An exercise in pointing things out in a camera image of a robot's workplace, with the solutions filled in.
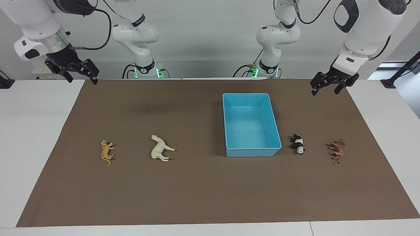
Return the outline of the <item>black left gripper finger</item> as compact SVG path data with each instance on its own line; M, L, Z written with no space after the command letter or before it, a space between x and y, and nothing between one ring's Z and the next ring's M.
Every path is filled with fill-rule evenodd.
M334 93L338 95L343 89L348 86L348 79L341 79L337 87L334 89Z
M318 91L325 85L325 75L323 73L317 73L310 82L312 87L312 95L315 96Z

